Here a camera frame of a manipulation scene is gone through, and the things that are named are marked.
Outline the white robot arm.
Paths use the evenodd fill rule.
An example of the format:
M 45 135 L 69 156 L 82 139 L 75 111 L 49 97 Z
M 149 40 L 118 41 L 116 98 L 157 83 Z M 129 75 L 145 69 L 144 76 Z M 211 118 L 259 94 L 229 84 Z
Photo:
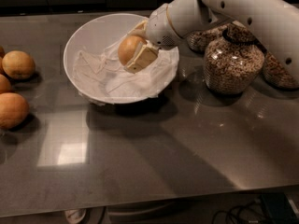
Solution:
M 190 33 L 239 21 L 299 79 L 299 8 L 283 0 L 174 0 L 154 10 L 130 31 L 149 41 L 139 45 L 125 69 L 136 73 L 153 63 L 160 49 L 178 46 Z

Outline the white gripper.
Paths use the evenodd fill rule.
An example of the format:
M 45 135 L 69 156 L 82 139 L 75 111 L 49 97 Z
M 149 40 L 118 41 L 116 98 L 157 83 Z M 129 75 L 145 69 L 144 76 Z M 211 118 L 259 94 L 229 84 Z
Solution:
M 157 58 L 160 49 L 170 50 L 177 47 L 182 38 L 174 30 L 168 16 L 168 4 L 154 10 L 148 20 L 139 22 L 128 35 L 137 35 L 147 38 L 147 44 L 140 42 L 135 49 L 133 57 L 124 66 L 132 74 L 147 68 Z

